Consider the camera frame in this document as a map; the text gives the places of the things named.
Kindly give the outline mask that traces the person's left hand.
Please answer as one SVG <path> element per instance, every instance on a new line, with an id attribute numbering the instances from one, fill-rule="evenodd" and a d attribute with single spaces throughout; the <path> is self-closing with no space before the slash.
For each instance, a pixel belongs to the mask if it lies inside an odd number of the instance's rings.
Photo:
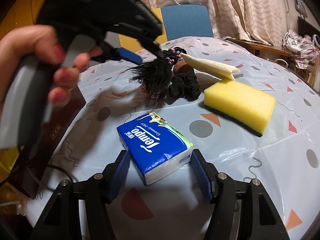
<path id="1" fill-rule="evenodd" d="M 52 88 L 48 101 L 55 107 L 63 107 L 71 100 L 71 90 L 79 81 L 92 57 L 101 55 L 103 50 L 95 46 L 88 52 L 76 56 L 70 67 L 55 69 Z M 7 93 L 16 72 L 30 63 L 36 69 L 39 63 L 49 66 L 62 64 L 66 54 L 59 44 L 55 29 L 49 25 L 28 25 L 7 33 L 1 39 L 1 112 L 5 105 Z"/>

